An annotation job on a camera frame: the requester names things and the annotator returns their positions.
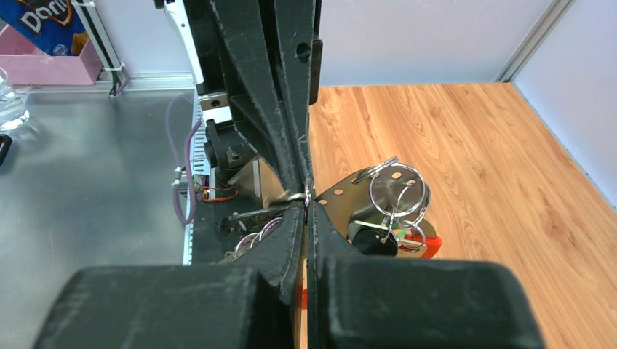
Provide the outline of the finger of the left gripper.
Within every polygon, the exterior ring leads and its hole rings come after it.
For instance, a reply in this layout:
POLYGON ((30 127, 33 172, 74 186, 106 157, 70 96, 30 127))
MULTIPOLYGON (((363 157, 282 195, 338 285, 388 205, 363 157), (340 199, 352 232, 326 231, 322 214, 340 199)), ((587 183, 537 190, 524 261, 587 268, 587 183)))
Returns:
POLYGON ((276 28, 282 69, 288 145, 291 147, 291 175, 286 188, 304 188, 311 176, 307 135, 314 37, 313 1, 275 1, 276 28))
POLYGON ((231 104, 242 114, 236 128, 263 157, 282 187, 292 193, 304 190, 301 169, 295 158, 291 129, 276 87, 263 32, 258 1, 211 1, 220 38, 236 78, 230 88, 231 104))

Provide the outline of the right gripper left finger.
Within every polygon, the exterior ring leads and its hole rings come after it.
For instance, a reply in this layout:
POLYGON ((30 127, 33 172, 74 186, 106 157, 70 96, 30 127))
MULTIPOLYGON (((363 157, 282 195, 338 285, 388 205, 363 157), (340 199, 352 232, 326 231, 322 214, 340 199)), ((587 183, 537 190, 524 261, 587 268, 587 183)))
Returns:
POLYGON ((294 203, 229 264, 86 268, 35 348, 296 348, 305 211, 294 203))

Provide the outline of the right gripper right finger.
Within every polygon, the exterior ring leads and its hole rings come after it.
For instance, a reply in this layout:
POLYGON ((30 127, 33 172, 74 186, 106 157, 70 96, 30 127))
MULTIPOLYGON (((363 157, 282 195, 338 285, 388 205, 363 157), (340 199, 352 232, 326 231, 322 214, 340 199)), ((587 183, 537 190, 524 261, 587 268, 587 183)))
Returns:
POLYGON ((543 348, 522 285, 470 260, 362 254, 325 208, 308 209, 310 348, 543 348))

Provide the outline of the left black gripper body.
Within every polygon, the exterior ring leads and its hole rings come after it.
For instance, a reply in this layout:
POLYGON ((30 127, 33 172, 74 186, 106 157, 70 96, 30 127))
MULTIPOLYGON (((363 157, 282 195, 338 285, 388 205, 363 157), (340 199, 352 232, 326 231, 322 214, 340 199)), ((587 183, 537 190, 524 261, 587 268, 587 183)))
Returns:
MULTIPOLYGON (((246 141, 236 128, 237 122, 235 119, 243 121, 242 114, 235 109, 231 104, 230 88, 238 87, 238 82, 231 83, 230 79, 236 78, 235 70, 231 67, 231 63, 220 38, 215 18, 210 8, 211 1, 186 1, 186 14, 188 23, 191 27, 191 35, 196 46, 196 53, 199 63, 199 71, 204 79, 196 85, 197 92, 200 95, 207 95, 214 92, 223 92, 226 94, 231 110, 231 117, 234 123, 235 132, 249 145, 254 151, 255 149, 246 141)), ((276 11, 274 8, 275 1, 258 1, 260 3, 260 13, 263 22, 263 32, 266 37, 266 47, 268 57, 272 69, 272 75, 276 87, 276 94, 282 101, 283 111, 285 113, 285 103, 282 94, 282 69, 281 59, 279 56, 279 40, 276 28, 276 11)), ((319 37, 319 25, 321 17, 322 4, 320 1, 314 2, 314 37, 312 40, 311 53, 311 79, 310 79, 310 99, 308 106, 308 127, 309 127, 309 107, 317 101, 319 95, 319 77, 322 60, 323 43, 319 37)), ((311 176, 306 182, 313 179, 312 164, 311 176)))

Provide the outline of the red handled metal key organizer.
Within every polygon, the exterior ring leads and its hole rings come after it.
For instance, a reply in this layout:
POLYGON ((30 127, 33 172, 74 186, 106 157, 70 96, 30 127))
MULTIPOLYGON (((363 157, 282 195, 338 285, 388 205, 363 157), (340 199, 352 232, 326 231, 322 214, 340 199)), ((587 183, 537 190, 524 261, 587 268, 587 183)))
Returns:
MULTIPOLYGON (((259 244, 282 222, 292 201, 303 194, 284 192, 279 185, 270 186, 269 168, 254 160, 232 178, 231 184, 241 192, 259 198, 262 209, 234 212, 222 219, 222 231, 238 234, 239 240, 225 251, 221 263, 229 264, 259 244)), ((358 170, 316 197, 335 229, 348 239, 349 224, 358 220, 386 226, 406 257, 430 259, 442 247, 442 239, 426 219, 431 203, 431 189, 420 172, 394 156, 377 165, 358 170)))

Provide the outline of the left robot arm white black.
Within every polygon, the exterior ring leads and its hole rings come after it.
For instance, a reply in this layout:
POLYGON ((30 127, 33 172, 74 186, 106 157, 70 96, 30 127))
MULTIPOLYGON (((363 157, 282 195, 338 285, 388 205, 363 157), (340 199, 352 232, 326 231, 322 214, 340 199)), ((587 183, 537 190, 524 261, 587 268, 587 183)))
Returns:
POLYGON ((291 193, 313 182, 309 107, 319 95, 320 1, 156 1, 199 96, 224 93, 237 133, 291 193))

